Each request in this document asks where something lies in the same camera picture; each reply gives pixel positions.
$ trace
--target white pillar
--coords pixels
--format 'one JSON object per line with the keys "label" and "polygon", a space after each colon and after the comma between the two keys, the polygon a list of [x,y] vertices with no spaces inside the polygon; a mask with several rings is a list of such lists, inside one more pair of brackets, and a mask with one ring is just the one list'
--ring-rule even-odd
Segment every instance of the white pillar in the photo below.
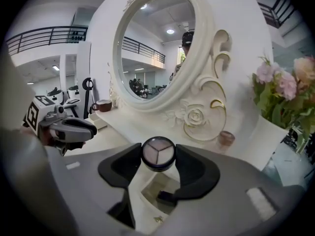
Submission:
{"label": "white pillar", "polygon": [[66,94],[67,85],[66,85],[66,79],[65,79],[65,72],[66,72],[65,57],[66,57],[65,54],[60,55],[59,76],[60,76],[61,90],[64,91],[64,93]]}
{"label": "white pillar", "polygon": [[[80,102],[77,103],[78,111],[77,114],[80,118],[83,118],[84,115],[84,106],[85,106],[85,97],[86,91],[82,87],[83,81],[90,77],[90,52],[91,52],[91,43],[88,41],[80,41],[78,44],[77,52],[77,63],[76,63],[76,76],[78,80],[78,88],[80,92]],[[88,110],[93,104],[92,101],[92,92],[90,91]]]}

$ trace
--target carved rose decoration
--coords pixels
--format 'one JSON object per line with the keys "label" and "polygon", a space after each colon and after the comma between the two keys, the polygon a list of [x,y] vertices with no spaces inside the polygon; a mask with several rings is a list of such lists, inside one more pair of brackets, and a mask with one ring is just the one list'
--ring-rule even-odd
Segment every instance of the carved rose decoration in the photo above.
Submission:
{"label": "carved rose decoration", "polygon": [[175,113],[176,118],[183,120],[190,127],[204,125],[206,122],[203,105],[189,105],[186,100],[181,100],[181,110]]}

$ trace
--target pink flower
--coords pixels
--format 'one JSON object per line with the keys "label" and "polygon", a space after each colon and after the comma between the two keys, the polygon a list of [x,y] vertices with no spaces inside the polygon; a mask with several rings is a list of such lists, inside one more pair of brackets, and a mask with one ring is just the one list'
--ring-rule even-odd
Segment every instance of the pink flower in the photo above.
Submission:
{"label": "pink flower", "polygon": [[264,84],[271,82],[274,78],[275,70],[280,69],[277,63],[273,63],[271,66],[263,62],[261,66],[257,69],[256,81]]}
{"label": "pink flower", "polygon": [[297,88],[295,78],[286,71],[282,71],[281,74],[281,77],[277,81],[278,86],[276,91],[287,100],[292,100],[295,98]]}

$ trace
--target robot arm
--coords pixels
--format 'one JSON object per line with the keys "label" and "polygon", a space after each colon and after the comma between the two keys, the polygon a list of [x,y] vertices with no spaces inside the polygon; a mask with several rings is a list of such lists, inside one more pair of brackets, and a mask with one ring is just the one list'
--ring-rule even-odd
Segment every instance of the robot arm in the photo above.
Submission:
{"label": "robot arm", "polygon": [[35,96],[25,121],[40,140],[49,140],[48,145],[58,148],[62,155],[68,149],[81,148],[97,133],[90,122],[68,116],[63,106],[46,96]]}

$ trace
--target balcony railing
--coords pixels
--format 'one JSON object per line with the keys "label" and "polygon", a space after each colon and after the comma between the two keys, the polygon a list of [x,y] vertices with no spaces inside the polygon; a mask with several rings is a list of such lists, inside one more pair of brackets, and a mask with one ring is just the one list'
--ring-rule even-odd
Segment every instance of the balcony railing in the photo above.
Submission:
{"label": "balcony railing", "polygon": [[146,57],[151,58],[151,59],[155,59],[155,60],[157,60],[163,64],[165,62],[165,55],[164,54],[154,50],[153,48],[151,48],[145,44],[142,44],[142,43],[140,43],[136,40],[133,40],[131,38],[128,38],[128,37],[124,37],[122,49],[146,56]]}
{"label": "balcony railing", "polygon": [[10,55],[35,47],[85,41],[88,27],[55,26],[29,30],[6,41]]}
{"label": "balcony railing", "polygon": [[290,0],[276,0],[272,7],[262,3],[258,4],[265,17],[266,23],[275,28],[280,28],[280,26],[290,18],[293,12],[296,11]]}

